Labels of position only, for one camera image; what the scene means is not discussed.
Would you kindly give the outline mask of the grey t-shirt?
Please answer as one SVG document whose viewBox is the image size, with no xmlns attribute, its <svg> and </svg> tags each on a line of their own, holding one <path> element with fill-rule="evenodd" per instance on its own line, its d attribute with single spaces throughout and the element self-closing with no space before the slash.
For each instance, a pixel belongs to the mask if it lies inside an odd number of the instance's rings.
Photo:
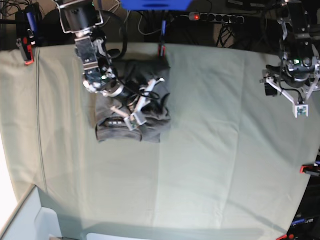
<svg viewBox="0 0 320 240">
<path fill-rule="evenodd" d="M 171 126 L 167 107 L 170 65 L 166 59 L 127 60 L 116 64 L 118 80 L 95 100 L 95 135 L 99 142 L 131 139 L 159 143 Z"/>
</svg>

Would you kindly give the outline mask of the black power strip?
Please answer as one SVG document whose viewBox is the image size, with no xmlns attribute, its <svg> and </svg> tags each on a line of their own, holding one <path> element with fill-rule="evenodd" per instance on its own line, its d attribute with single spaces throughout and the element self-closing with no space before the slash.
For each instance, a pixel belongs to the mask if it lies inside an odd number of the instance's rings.
<svg viewBox="0 0 320 240">
<path fill-rule="evenodd" d="M 245 23 L 245 17 L 240 15 L 230 14 L 217 14 L 217 13 L 200 13 L 190 12 L 188 15 L 190 21 L 200 21 L 207 23 L 217 24 L 238 24 L 243 25 Z"/>
</svg>

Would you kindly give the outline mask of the red black clamp right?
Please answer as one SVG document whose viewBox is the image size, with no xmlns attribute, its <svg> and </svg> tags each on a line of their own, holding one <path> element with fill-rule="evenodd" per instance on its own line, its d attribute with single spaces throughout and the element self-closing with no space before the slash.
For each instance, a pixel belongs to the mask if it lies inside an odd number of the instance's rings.
<svg viewBox="0 0 320 240">
<path fill-rule="evenodd" d="M 300 168 L 301 174 L 307 174 L 313 177 L 319 177 L 320 176 L 320 162 L 316 161 L 313 164 L 305 164 L 302 165 Z"/>
</svg>

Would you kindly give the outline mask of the red black clamp middle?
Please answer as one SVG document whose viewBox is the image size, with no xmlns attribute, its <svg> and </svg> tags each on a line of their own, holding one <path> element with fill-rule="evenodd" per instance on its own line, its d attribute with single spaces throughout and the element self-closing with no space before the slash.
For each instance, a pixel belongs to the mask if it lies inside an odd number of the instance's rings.
<svg viewBox="0 0 320 240">
<path fill-rule="evenodd" d="M 159 39 L 159 44 L 158 44 L 158 56 L 160 58 L 165 57 L 165 52 L 166 52 L 166 27 L 167 27 L 167 21 L 163 20 L 161 24 L 161 31 L 160 31 L 160 39 Z"/>
</svg>

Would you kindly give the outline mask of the red clamp bottom right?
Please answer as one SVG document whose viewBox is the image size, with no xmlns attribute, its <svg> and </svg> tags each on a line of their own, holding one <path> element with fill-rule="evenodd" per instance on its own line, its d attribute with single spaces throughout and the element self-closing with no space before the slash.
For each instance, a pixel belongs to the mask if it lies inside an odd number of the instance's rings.
<svg viewBox="0 0 320 240">
<path fill-rule="evenodd" d="M 292 233 L 288 233 L 278 237 L 276 240 L 295 240 L 295 235 Z"/>
</svg>

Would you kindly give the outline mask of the light green table cloth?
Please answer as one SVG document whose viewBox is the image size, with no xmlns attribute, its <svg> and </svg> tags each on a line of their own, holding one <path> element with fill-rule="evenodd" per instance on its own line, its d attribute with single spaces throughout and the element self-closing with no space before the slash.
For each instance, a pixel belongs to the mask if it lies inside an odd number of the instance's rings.
<svg viewBox="0 0 320 240">
<path fill-rule="evenodd" d="M 169 44 L 171 128 L 160 143 L 98 142 L 96 97 L 72 45 L 25 65 L 0 54 L 0 129 L 17 198 L 40 188 L 62 235 L 151 240 L 274 240 L 298 210 L 320 147 L 320 95 L 295 118 L 265 95 L 266 65 L 249 51 Z"/>
</svg>

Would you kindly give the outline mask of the red black clamp left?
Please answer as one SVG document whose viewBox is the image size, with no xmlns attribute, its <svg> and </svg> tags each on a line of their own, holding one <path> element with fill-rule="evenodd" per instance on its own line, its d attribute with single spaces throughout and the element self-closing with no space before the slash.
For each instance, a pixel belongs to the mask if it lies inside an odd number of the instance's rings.
<svg viewBox="0 0 320 240">
<path fill-rule="evenodd" d="M 19 48 L 25 65 L 34 63 L 33 46 L 37 43 L 38 23 L 35 12 L 31 7 L 15 14 L 18 21 L 16 25 L 16 45 Z"/>
</svg>

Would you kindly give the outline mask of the red black clamp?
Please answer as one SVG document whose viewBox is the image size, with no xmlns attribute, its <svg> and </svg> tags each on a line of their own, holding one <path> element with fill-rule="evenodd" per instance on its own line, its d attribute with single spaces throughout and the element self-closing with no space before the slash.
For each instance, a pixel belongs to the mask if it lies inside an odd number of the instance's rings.
<svg viewBox="0 0 320 240">
<path fill-rule="evenodd" d="M 300 168 L 301 174 L 307 174 L 313 177 L 319 177 L 320 176 L 320 162 L 316 161 L 313 164 L 305 164 L 302 165 Z"/>
<path fill-rule="evenodd" d="M 159 44 L 158 44 L 158 56 L 160 58 L 165 57 L 165 52 L 166 52 L 166 27 L 167 27 L 167 21 L 163 20 L 161 24 L 161 31 L 160 31 L 160 39 L 159 39 Z"/>
<path fill-rule="evenodd" d="M 37 43 L 38 23 L 35 12 L 31 7 L 15 14 L 18 21 L 16 25 L 16 45 L 19 48 L 25 65 L 34 63 L 33 46 Z"/>
</svg>

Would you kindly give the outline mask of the blue box top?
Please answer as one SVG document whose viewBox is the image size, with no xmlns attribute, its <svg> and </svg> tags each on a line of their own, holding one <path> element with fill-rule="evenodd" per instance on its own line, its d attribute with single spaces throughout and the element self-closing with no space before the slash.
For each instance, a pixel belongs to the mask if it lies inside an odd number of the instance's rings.
<svg viewBox="0 0 320 240">
<path fill-rule="evenodd" d="M 128 11 L 185 11 L 192 0 L 121 0 Z"/>
</svg>

